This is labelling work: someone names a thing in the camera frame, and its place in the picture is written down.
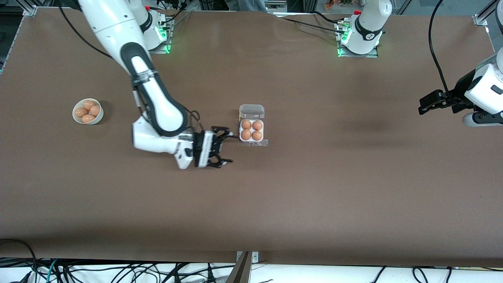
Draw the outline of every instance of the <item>bowl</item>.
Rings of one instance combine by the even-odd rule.
[[[86,100],[91,100],[91,101],[96,102],[96,104],[100,107],[100,112],[98,113],[96,118],[94,118],[94,120],[92,120],[91,122],[84,123],[84,122],[82,122],[82,118],[75,116],[75,110],[77,108],[84,107],[84,101],[86,101]],[[86,99],[80,100],[79,102],[77,102],[77,104],[75,104],[75,106],[73,107],[73,110],[71,112],[71,115],[72,115],[73,119],[75,120],[75,122],[77,122],[79,124],[94,125],[94,124],[100,122],[101,119],[103,118],[103,107],[101,107],[101,104],[98,100],[93,99],[93,98],[86,98]]]

